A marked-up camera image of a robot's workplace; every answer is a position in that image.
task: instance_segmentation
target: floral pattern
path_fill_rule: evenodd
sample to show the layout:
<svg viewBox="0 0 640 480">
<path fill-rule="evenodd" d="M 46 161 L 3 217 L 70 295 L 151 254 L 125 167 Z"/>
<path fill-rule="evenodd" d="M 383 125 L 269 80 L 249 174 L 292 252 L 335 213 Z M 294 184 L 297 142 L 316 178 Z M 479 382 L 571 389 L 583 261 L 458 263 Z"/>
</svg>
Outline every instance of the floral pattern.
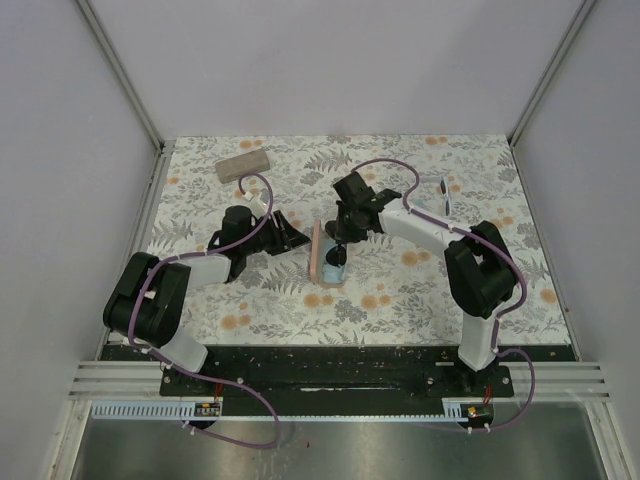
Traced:
<svg viewBox="0 0 640 480">
<path fill-rule="evenodd" d="M 452 218 L 496 224 L 523 270 L 529 298 L 505 316 L 505 344 L 569 342 L 548 266 L 506 139 L 502 135 L 358 135 L 323 137 L 184 137 L 175 144 L 148 251 L 166 256 L 206 248 L 224 210 L 241 203 L 235 183 L 221 185 L 215 163 L 264 148 L 271 169 L 263 174 L 275 208 L 311 235 L 314 220 L 335 218 L 331 185 L 358 163 L 377 157 L 404 160 L 425 180 L 413 201 L 442 213 L 444 175 Z M 412 176 L 376 164 L 361 174 L 375 190 L 404 191 Z M 254 192 L 258 179 L 243 185 Z M 182 321 L 210 344 L 450 344 L 461 335 L 461 311 L 449 293 L 444 264 L 412 243 L 375 234 L 349 245 L 347 281 L 323 289 L 309 281 L 310 246 L 271 257 L 249 257 L 239 278 L 187 295 Z"/>
</svg>

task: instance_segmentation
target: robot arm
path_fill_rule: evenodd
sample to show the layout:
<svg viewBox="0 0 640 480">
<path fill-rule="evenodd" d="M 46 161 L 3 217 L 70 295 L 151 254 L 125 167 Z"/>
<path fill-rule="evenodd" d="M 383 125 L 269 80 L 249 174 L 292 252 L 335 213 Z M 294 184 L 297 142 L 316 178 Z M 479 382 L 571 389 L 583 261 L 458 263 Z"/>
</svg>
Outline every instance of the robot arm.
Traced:
<svg viewBox="0 0 640 480">
<path fill-rule="evenodd" d="M 266 215 L 259 197 L 247 194 L 248 206 L 232 206 L 225 211 L 222 228 L 213 234 L 207 250 L 231 245 L 245 238 Z M 275 211 L 252 238 L 220 254 L 192 256 L 164 265 L 145 294 L 135 325 L 135 337 L 170 362 L 198 372 L 207 349 L 181 326 L 180 316 L 187 290 L 235 280 L 245 269 L 247 256 L 265 251 L 270 255 L 288 252 L 311 240 L 292 227 L 280 211 Z M 159 263 L 154 255 L 135 253 L 127 264 L 105 307 L 104 324 L 127 336 L 129 322 L 149 271 Z"/>
<path fill-rule="evenodd" d="M 375 194 L 357 172 L 338 181 L 334 188 L 341 199 L 338 217 L 336 221 L 327 222 L 325 230 L 339 244 L 365 240 L 368 231 L 387 233 L 409 240 L 445 261 L 452 296 L 463 311 L 458 356 L 474 371 L 487 367 L 495 358 L 492 345 L 494 310 L 511 297 L 516 284 L 516 277 L 508 265 L 473 240 L 409 213 L 397 192 L 383 190 Z M 450 223 L 435 214 L 428 215 L 444 224 Z M 492 223 L 457 226 L 509 254 Z"/>
</svg>

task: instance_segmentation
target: wire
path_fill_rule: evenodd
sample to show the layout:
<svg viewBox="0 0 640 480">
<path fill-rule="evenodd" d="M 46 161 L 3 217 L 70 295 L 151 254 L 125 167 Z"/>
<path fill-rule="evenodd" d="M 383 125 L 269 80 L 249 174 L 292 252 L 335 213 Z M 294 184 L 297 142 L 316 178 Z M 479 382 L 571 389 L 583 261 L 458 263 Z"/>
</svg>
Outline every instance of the wire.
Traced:
<svg viewBox="0 0 640 480">
<path fill-rule="evenodd" d="M 504 423 L 501 423 L 500 425 L 496 425 L 496 426 L 490 427 L 488 429 L 475 428 L 475 429 L 472 429 L 472 430 L 468 430 L 468 429 L 464 429 L 464 428 L 447 428 L 447 427 L 440 427 L 438 425 L 434 425 L 434 424 L 430 424 L 430 423 L 421 423 L 421 424 L 418 424 L 418 425 L 421 426 L 421 427 L 425 427 L 425 428 L 431 428 L 432 430 L 439 430 L 441 432 L 468 433 L 468 434 L 474 433 L 475 434 L 475 433 L 498 432 L 500 430 L 504 430 L 504 429 L 506 429 L 508 427 L 511 427 L 511 426 L 515 425 L 516 423 L 518 423 L 520 420 L 522 420 L 522 418 L 527 413 L 527 411 L 529 411 L 529 408 L 531 408 L 531 404 L 533 403 L 533 396 L 536 393 L 536 372 L 535 372 L 535 369 L 533 367 L 533 362 L 531 361 L 531 357 L 529 357 L 529 355 L 527 355 L 527 352 L 525 352 L 521 348 L 517 348 L 517 347 L 508 348 L 504 352 L 498 353 L 496 356 L 500 357 L 500 358 L 503 358 L 503 357 L 506 357 L 507 355 L 510 355 L 512 353 L 517 353 L 518 355 L 520 355 L 522 358 L 525 359 L 525 361 L 529 365 L 529 372 L 531 373 L 531 387 L 529 388 L 529 395 L 527 396 L 527 399 L 525 400 L 522 409 L 513 418 L 511 418 L 510 420 L 507 420 Z"/>
<path fill-rule="evenodd" d="M 494 252 L 496 255 L 498 255 L 502 260 L 504 260 L 507 265 L 509 265 L 509 268 L 511 268 L 511 270 L 513 271 L 513 273 L 515 274 L 516 278 L 518 279 L 518 283 L 520 284 L 520 299 L 514 303 L 513 305 L 506 307 L 502 310 L 500 310 L 495 317 L 495 322 L 493 324 L 493 331 L 491 332 L 491 349 L 496 351 L 498 348 L 498 333 L 500 331 L 500 319 L 502 318 L 503 315 L 509 313 L 509 312 L 513 312 L 514 310 L 520 308 L 524 302 L 527 299 L 527 282 L 524 278 L 524 275 L 522 274 L 522 272 L 520 271 L 520 269 L 518 268 L 518 266 L 515 264 L 515 262 L 511 259 L 511 257 L 509 255 L 507 255 L 506 253 L 504 253 L 502 250 L 500 250 L 497 246 L 495 246 L 493 243 L 485 240 L 482 237 L 479 237 L 478 235 L 476 235 L 473 232 L 469 232 L 463 228 L 460 227 L 456 227 L 456 226 L 452 226 L 449 225 L 447 222 L 440 220 L 439 218 L 433 217 L 431 215 L 428 215 L 426 213 L 420 212 L 418 210 L 415 210 L 413 208 L 411 208 L 411 205 L 409 204 L 409 195 L 416 189 L 418 188 L 418 186 L 420 185 L 420 174 L 418 173 L 418 171 L 412 167 L 411 165 L 409 165 L 407 162 L 403 162 L 401 160 L 396 160 L 394 158 L 375 158 L 373 160 L 367 160 L 366 162 L 362 162 L 359 165 L 356 165 L 354 168 L 351 169 L 352 172 L 355 172 L 356 170 L 358 170 L 359 168 L 364 167 L 365 165 L 371 165 L 372 163 L 381 163 L 381 162 L 385 162 L 385 163 L 395 163 L 396 165 L 400 165 L 402 167 L 405 167 L 407 170 L 409 170 L 411 173 L 413 173 L 414 177 L 415 177 L 415 182 L 413 183 L 413 185 L 404 193 L 404 195 L 402 196 L 402 205 L 404 206 L 404 208 L 410 213 L 413 214 L 427 222 L 430 222 L 434 225 L 437 225 L 439 227 L 442 228 L 446 228 L 454 233 L 457 233 L 459 235 L 463 235 L 465 237 L 468 237 L 470 239 L 472 239 L 474 242 L 476 243 L 480 243 L 481 245 L 487 247 L 488 249 L 490 249 L 492 252 Z M 535 371 L 533 368 L 533 362 L 531 361 L 531 358 L 529 358 L 529 355 L 527 355 L 527 353 L 520 349 L 520 348 L 509 348 L 507 350 L 505 350 L 504 352 L 498 353 L 496 352 L 496 356 L 499 358 L 503 358 L 506 357 L 507 355 L 509 355 L 510 353 L 517 353 L 519 355 L 521 355 L 526 362 L 529 364 L 529 370 L 531 372 L 531 389 L 529 390 L 529 396 L 527 397 L 527 400 L 524 404 L 524 406 L 522 407 L 522 410 L 520 410 L 520 412 L 518 412 L 518 414 L 513 417 L 511 420 L 503 423 L 502 425 L 497 425 L 495 427 L 492 427 L 490 430 L 473 430 L 473 432 L 482 432 L 482 433 L 488 433 L 489 431 L 497 431 L 497 430 L 502 430 L 504 428 L 507 428 L 511 425 L 513 425 L 514 423 L 516 423 L 517 421 L 519 421 L 522 416 L 527 412 L 527 410 L 529 410 L 529 407 L 531 406 L 531 403 L 533 401 L 533 396 L 535 394 L 535 390 L 536 390 L 536 375 L 535 375 Z M 425 425 L 425 426 L 429 426 L 431 428 L 437 429 L 437 430 L 443 430 L 443 431 L 449 431 L 449 432 L 466 432 L 465 430 L 461 430 L 461 429 L 449 429 L 449 428 L 443 428 L 443 427 L 436 427 L 433 425 Z"/>
<path fill-rule="evenodd" d="M 498 255 L 502 260 L 504 260 L 506 264 L 509 265 L 509 268 L 516 276 L 518 283 L 520 284 L 520 299 L 513 305 L 506 307 L 500 310 L 498 313 L 496 313 L 495 322 L 493 324 L 493 330 L 491 332 L 491 349 L 495 351 L 495 349 L 498 347 L 498 333 L 500 331 L 500 319 L 502 318 L 503 315 L 509 312 L 513 312 L 514 310 L 520 308 L 527 299 L 527 281 L 525 280 L 524 275 L 522 274 L 518 266 L 515 264 L 515 262 L 511 259 L 511 257 L 508 254 L 504 253 L 502 250 L 500 250 L 498 247 L 496 247 L 493 243 L 485 240 L 482 237 L 479 237 L 473 232 L 470 232 L 460 227 L 450 225 L 439 218 L 433 217 L 431 215 L 428 215 L 426 213 L 420 212 L 419 210 L 412 208 L 411 205 L 409 205 L 409 195 L 420 185 L 420 175 L 418 174 L 418 171 L 414 167 L 409 165 L 407 162 L 403 162 L 401 160 L 396 160 L 393 158 L 376 158 L 373 160 L 367 160 L 366 162 L 362 162 L 361 164 L 356 165 L 353 169 L 351 169 L 351 171 L 355 172 L 356 170 L 364 167 L 365 165 L 370 165 L 372 163 L 381 163 L 381 162 L 395 163 L 396 165 L 405 167 L 415 176 L 415 182 L 402 196 L 402 205 L 409 213 L 423 220 L 426 220 L 427 222 L 433 223 L 434 225 L 437 225 L 442 228 L 446 228 L 454 233 L 468 237 L 474 242 L 480 243 L 481 245 L 487 247 L 493 253 Z"/>
<path fill-rule="evenodd" d="M 486 407 L 491 403 L 491 398 L 493 396 L 493 391 L 491 385 L 487 385 L 487 388 L 484 391 L 484 398 L 482 399 L 482 406 Z"/>
<path fill-rule="evenodd" d="M 127 331 L 127 338 L 129 340 L 129 343 L 133 347 L 141 348 L 141 349 L 142 348 L 145 348 L 145 349 L 149 348 L 150 349 L 150 353 L 151 353 L 151 355 L 153 357 L 155 357 L 156 359 L 160 360 L 161 362 L 164 362 L 164 363 L 166 363 L 168 365 L 171 365 L 172 368 L 174 370 L 176 370 L 177 372 L 180 372 L 180 373 L 182 373 L 184 375 L 187 375 L 189 377 L 195 378 L 197 380 L 204 380 L 205 382 L 216 383 L 218 385 L 228 385 L 230 387 L 239 388 L 240 390 L 244 390 L 245 392 L 250 393 L 255 398 L 260 400 L 260 402 L 262 402 L 262 404 L 265 407 L 267 407 L 267 410 L 269 410 L 269 413 L 273 417 L 273 420 L 274 420 L 274 423 L 275 423 L 275 427 L 276 427 L 275 438 L 269 443 L 262 443 L 261 444 L 261 443 L 243 442 L 242 440 L 236 440 L 234 438 L 225 437 L 224 435 L 219 435 L 217 433 L 207 432 L 207 431 L 199 429 L 199 428 L 193 427 L 193 429 L 194 429 L 194 431 L 198 431 L 199 433 L 201 433 L 203 435 L 206 435 L 207 437 L 211 437 L 211 438 L 215 438 L 215 439 L 218 439 L 218 440 L 223 440 L 225 442 L 233 443 L 234 445 L 238 445 L 240 447 L 247 447 L 247 448 L 254 448 L 254 449 L 262 450 L 262 449 L 273 448 L 273 447 L 278 445 L 278 443 L 280 442 L 282 427 L 280 425 L 280 419 L 278 418 L 278 414 L 274 410 L 273 406 L 271 406 L 271 404 L 265 398 L 263 398 L 262 395 L 260 395 L 260 393 L 256 392 L 251 387 L 248 387 L 246 385 L 242 385 L 240 383 L 237 383 L 237 382 L 234 382 L 234 381 L 231 381 L 231 380 L 224 380 L 222 378 L 208 377 L 206 375 L 201 375 L 201 374 L 196 373 L 196 372 L 191 372 L 191 371 L 181 367 L 180 365 L 172 364 L 171 360 L 166 358 L 164 355 L 162 355 L 157 350 L 153 349 L 150 345 L 146 345 L 144 343 L 138 343 L 138 342 L 135 341 L 135 327 L 136 327 L 136 321 L 138 320 L 138 314 L 140 312 L 140 307 L 142 306 L 142 302 L 144 301 L 145 294 L 149 290 L 149 286 L 151 285 L 151 282 L 153 281 L 153 278 L 156 276 L 158 271 L 163 266 L 167 265 L 168 263 L 175 262 L 176 260 L 185 259 L 185 258 L 193 258 L 193 257 L 202 257 L 202 256 L 205 256 L 205 255 L 212 255 L 212 254 L 221 253 L 221 252 L 224 252 L 226 250 L 230 250 L 232 248 L 235 248 L 238 245 L 241 245 L 242 243 L 246 242 L 247 240 L 249 240 L 250 238 L 255 236 L 260 231 L 260 229 L 262 227 L 264 227 L 264 225 L 267 223 L 267 221 L 269 220 L 269 217 L 271 216 L 271 211 L 273 209 L 273 189 L 271 188 L 271 185 L 269 184 L 267 179 L 264 178 L 259 173 L 247 173 L 247 174 L 242 175 L 238 179 L 238 187 L 239 187 L 241 192 L 244 193 L 244 190 L 242 188 L 242 180 L 244 180 L 247 177 L 251 177 L 251 176 L 258 177 L 260 180 L 262 180 L 262 182 L 267 187 L 267 191 L 269 192 L 269 204 L 267 206 L 267 213 L 264 215 L 264 217 L 262 217 L 262 220 L 260 221 L 260 223 L 258 223 L 258 225 L 256 225 L 256 228 L 254 228 L 251 232 L 249 232 L 249 234 L 245 235 L 240 240 L 238 240 L 236 242 L 233 242 L 233 243 L 231 243 L 229 245 L 225 245 L 223 247 L 217 247 L 217 248 L 211 249 L 211 250 L 209 250 L 207 252 L 190 252 L 190 253 L 184 253 L 184 254 L 180 254 L 180 255 L 174 255 L 172 257 L 167 257 L 167 258 L 161 260 L 160 262 L 158 262 L 156 264 L 156 266 L 151 269 L 151 271 L 147 275 L 147 278 L 145 279 L 144 283 L 142 284 L 142 287 L 140 288 L 140 293 L 138 294 L 138 297 L 136 298 L 136 303 L 133 306 L 133 310 L 131 312 L 131 318 L 129 319 L 129 329 Z"/>
</svg>

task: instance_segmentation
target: metal floor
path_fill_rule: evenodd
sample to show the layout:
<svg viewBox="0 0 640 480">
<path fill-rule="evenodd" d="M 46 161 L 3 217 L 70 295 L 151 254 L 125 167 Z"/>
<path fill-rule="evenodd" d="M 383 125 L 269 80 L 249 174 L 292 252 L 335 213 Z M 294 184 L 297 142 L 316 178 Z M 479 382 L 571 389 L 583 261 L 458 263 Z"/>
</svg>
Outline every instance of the metal floor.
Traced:
<svg viewBox="0 0 640 480">
<path fill-rule="evenodd" d="M 498 420 L 516 412 L 498 405 Z M 90 421 L 74 480 L 605 479 L 586 414 L 533 405 L 511 429 L 445 433 L 403 423 L 288 423 L 277 450 L 190 436 L 178 424 Z M 221 422 L 227 435 L 268 441 L 267 422 Z"/>
</svg>

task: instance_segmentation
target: black mounting plate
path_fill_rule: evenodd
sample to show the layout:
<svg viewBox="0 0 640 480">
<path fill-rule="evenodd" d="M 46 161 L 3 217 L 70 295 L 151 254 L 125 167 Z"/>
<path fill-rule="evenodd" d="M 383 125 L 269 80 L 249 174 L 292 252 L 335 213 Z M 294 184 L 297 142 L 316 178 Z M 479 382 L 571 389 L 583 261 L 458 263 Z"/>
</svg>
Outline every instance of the black mounting plate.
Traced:
<svg viewBox="0 0 640 480">
<path fill-rule="evenodd" d="M 443 397 L 482 398 L 489 384 L 494 397 L 513 396 L 507 367 L 475 374 L 458 364 L 442 364 L 455 358 L 455 348 L 215 346 L 209 347 L 201 373 L 242 379 L 281 416 L 441 414 Z M 214 394 L 211 383 L 164 371 L 162 396 Z M 222 396 L 225 416 L 267 415 L 240 389 L 225 387 Z"/>
</svg>

